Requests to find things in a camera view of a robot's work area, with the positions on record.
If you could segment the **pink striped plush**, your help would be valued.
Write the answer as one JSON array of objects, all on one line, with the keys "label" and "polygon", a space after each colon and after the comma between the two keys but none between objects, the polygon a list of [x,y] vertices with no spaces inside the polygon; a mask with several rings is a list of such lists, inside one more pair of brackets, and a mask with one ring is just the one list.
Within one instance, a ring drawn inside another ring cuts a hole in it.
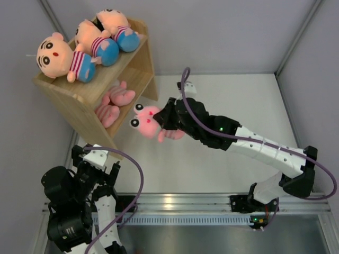
[{"label": "pink striped plush", "polygon": [[157,106],[143,106],[137,103],[133,110],[136,115],[129,124],[144,137],[149,139],[157,137],[158,142],[162,143],[165,139],[178,140],[185,136],[181,130],[165,130],[160,127],[160,124],[154,119],[155,114],[160,112]]},{"label": "pink striped plush", "polygon": [[113,105],[108,96],[104,96],[99,106],[95,109],[95,114],[105,128],[110,127],[119,117],[120,109]]},{"label": "pink striped plush", "polygon": [[116,106],[125,106],[132,102],[135,95],[136,92],[134,90],[127,89],[126,81],[116,80],[104,95],[103,101]]}]

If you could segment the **boy plush doll blue pants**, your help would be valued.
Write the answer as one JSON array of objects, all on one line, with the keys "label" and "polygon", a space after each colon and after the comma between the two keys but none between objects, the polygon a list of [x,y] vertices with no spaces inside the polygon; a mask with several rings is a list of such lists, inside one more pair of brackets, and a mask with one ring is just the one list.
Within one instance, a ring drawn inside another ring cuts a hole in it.
[{"label": "boy plush doll blue pants", "polygon": [[76,46],[82,45],[88,55],[96,58],[97,64],[111,66],[119,58],[120,49],[107,30],[99,28],[90,20],[82,21],[74,36]]}]

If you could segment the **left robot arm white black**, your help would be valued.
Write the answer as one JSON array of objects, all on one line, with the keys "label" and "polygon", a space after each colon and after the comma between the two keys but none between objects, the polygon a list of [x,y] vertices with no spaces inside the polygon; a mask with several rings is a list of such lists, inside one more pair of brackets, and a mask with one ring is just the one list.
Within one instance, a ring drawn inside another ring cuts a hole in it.
[{"label": "left robot arm white black", "polygon": [[[103,230],[108,226],[120,204],[114,189],[120,165],[114,163],[107,173],[107,157],[105,151],[87,151],[75,145],[72,160],[76,171],[58,166],[41,178],[50,201],[47,236],[62,253],[127,252],[115,224],[90,246],[96,237],[96,228]],[[97,211],[97,226],[92,219],[93,210]]]}]

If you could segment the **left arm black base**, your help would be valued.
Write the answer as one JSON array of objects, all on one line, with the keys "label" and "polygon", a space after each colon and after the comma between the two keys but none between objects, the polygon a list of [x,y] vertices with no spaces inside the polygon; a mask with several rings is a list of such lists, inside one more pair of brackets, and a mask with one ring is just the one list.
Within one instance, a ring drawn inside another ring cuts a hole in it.
[{"label": "left arm black base", "polygon": [[121,213],[134,200],[134,195],[119,195],[116,200],[115,212]]}]

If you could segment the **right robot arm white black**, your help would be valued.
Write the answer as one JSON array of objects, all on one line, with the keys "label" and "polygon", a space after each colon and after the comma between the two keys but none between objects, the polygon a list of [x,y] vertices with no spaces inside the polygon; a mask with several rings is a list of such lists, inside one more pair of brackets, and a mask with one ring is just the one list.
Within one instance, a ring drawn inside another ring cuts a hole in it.
[{"label": "right robot arm white black", "polygon": [[197,122],[183,100],[174,98],[170,98],[153,118],[162,130],[181,130],[209,148],[240,153],[279,171],[269,179],[251,185],[247,197],[251,209],[260,210],[287,194],[298,198],[310,196],[315,178],[316,148],[289,149],[256,135],[236,120],[209,114],[204,104],[193,98],[188,98],[188,104]]}]

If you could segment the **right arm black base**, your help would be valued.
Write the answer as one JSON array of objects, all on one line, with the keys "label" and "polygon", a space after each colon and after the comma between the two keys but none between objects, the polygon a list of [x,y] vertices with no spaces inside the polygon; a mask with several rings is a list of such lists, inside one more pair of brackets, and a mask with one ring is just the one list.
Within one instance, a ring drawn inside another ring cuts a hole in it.
[{"label": "right arm black base", "polygon": [[254,213],[254,212],[274,212],[278,204],[278,199],[273,199],[267,204],[263,204],[248,195],[230,195],[230,206],[232,212]]}]

